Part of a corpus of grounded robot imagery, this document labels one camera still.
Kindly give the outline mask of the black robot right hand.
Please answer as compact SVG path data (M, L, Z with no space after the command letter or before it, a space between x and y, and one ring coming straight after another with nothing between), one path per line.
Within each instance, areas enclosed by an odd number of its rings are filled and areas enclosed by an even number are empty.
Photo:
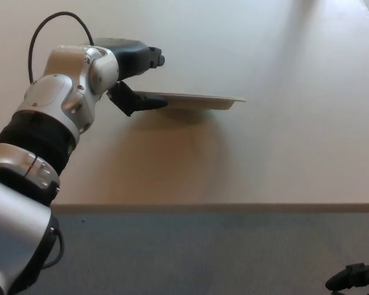
M325 287L333 293L365 286L369 286L369 265L364 263L347 265L325 283Z

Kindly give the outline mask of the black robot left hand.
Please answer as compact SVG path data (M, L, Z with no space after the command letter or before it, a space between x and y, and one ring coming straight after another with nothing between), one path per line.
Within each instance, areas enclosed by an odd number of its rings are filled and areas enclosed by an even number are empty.
M166 99L159 95L140 95L135 93L123 80L139 76L149 69L163 66L165 57L162 50L150 47L137 40L119 38L98 38L95 45L106 48L114 54L119 66L117 82L108 89L107 96L126 116L137 111L164 108Z

